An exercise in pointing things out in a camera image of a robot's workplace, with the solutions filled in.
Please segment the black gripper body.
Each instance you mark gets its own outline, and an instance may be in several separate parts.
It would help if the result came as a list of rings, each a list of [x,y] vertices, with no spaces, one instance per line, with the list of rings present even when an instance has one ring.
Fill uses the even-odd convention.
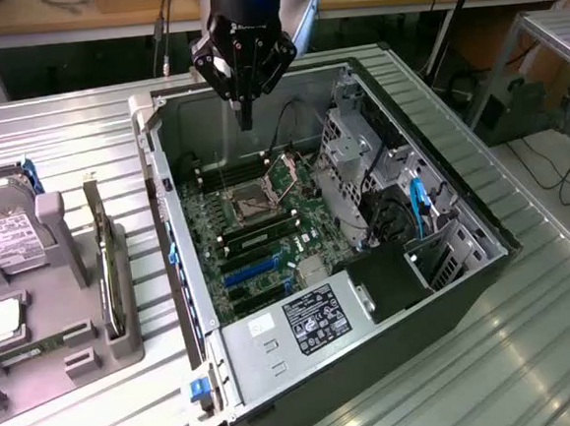
[[[236,77],[243,99],[240,56],[249,40],[262,37],[275,43],[283,31],[281,0],[210,0],[208,35]]]

